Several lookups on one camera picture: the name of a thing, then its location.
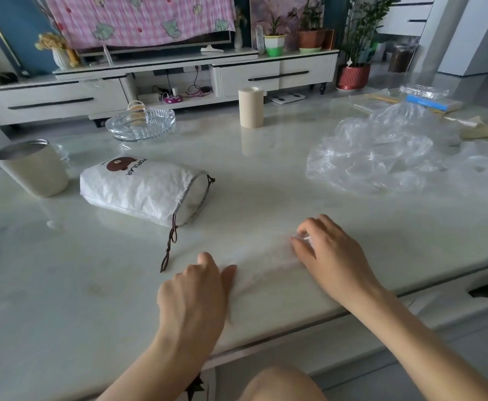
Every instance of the bear logo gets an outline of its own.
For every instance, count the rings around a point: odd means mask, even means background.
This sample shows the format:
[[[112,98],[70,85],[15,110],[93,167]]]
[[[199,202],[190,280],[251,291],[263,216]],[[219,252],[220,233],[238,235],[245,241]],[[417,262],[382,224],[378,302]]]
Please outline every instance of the bear logo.
[[[111,172],[117,172],[119,170],[127,170],[132,162],[135,162],[134,158],[116,158],[107,163],[107,170]]]

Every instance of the pink artwork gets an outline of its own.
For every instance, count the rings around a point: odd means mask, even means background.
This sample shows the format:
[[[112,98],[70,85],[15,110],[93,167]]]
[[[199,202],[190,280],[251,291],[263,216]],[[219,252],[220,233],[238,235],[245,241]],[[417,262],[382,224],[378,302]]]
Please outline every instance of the pink artwork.
[[[252,46],[257,47],[255,39],[255,28],[261,25],[264,34],[270,32],[271,14],[281,17],[281,32],[285,33],[285,50],[293,51],[298,49],[298,27],[299,18],[289,16],[294,8],[301,12],[307,0],[250,0],[250,18],[252,22]]]
[[[234,0],[46,0],[69,46],[157,46],[234,31]]]

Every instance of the person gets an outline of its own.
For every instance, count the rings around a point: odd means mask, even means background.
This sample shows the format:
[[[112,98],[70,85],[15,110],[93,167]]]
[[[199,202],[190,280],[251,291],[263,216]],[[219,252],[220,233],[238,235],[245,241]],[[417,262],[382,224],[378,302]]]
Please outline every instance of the person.
[[[359,243],[326,215],[297,229],[294,251],[320,287],[357,317],[395,355],[430,401],[488,401],[488,381],[447,347],[392,294],[369,267]],[[160,286],[160,327],[151,346],[101,394],[99,401],[174,401],[197,376],[224,327],[236,266],[221,272],[201,253],[197,265]],[[325,400],[314,382],[293,368],[255,376],[240,401]]]

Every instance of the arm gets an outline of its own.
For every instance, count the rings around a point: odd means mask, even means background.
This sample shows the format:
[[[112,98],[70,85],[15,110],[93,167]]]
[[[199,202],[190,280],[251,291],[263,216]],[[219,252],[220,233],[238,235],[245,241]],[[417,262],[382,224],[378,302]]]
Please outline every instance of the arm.
[[[160,327],[150,347],[99,401],[175,401],[200,372],[224,328],[236,266],[208,253],[160,286]]]
[[[488,381],[422,324],[369,267],[359,244],[327,215],[298,228],[314,249],[293,239],[296,255],[319,285],[396,356],[430,401],[488,401]]]

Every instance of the cabinet leg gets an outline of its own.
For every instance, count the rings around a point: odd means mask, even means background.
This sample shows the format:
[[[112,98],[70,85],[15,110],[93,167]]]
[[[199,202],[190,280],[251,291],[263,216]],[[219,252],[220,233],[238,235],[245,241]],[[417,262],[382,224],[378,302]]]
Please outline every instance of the cabinet leg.
[[[94,121],[94,124],[96,127],[102,128],[105,126],[105,122],[107,122],[107,119],[108,118],[98,118],[98,119],[93,120],[93,121]]]

